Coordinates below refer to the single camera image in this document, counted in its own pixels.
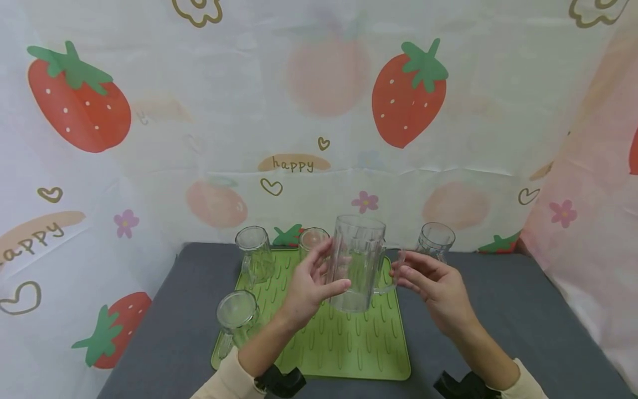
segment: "gray tabletop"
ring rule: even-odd
[[[520,358],[550,399],[634,399],[539,266],[523,255],[452,253],[479,319]],[[99,399],[188,399],[214,370],[215,308],[235,287],[241,253],[234,245],[186,246]],[[441,398],[432,385],[443,370],[469,372],[437,330],[421,299],[399,290],[412,376],[402,382],[308,379],[297,398]]]

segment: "upside-down glass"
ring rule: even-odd
[[[309,227],[304,230],[299,236],[299,262],[304,260],[314,247],[328,238],[330,234],[319,227]]]
[[[241,269],[248,274],[249,286],[268,281],[275,273],[268,233],[263,227],[249,226],[235,237],[235,244],[244,251]]]
[[[218,351],[219,358],[223,359],[233,346],[241,348],[259,331],[257,299],[245,290],[231,292],[217,306],[217,321],[223,332]]]
[[[421,228],[421,234],[417,241],[417,252],[436,258],[447,263],[445,255],[452,248],[456,235],[446,225],[438,222],[429,222]]]
[[[333,237],[327,283],[347,278],[352,284],[329,304],[342,312],[365,312],[373,295],[396,288],[396,280],[382,271],[386,250],[399,249],[399,264],[405,261],[405,252],[385,242],[384,223],[359,215],[338,216]]]

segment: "forearm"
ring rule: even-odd
[[[504,391],[519,380],[519,367],[480,323],[451,336],[451,339],[472,371],[490,388]]]
[[[254,377],[263,375],[277,360],[297,328],[275,313],[271,321],[239,351],[239,364]]]

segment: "wrist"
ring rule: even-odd
[[[463,324],[462,327],[449,334],[449,338],[457,346],[459,345],[480,345],[485,340],[487,331],[483,328],[478,319]]]
[[[279,309],[273,316],[269,324],[272,328],[282,336],[293,336],[304,326],[300,326],[299,322],[291,317],[284,310]]]

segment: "black strap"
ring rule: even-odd
[[[445,399],[498,399],[499,392],[486,387],[485,382],[476,374],[469,373],[461,382],[443,372],[434,383],[434,388]]]
[[[306,379],[296,367],[283,375],[277,366],[272,365],[261,377],[255,378],[257,388],[284,399],[295,396],[305,385]]]

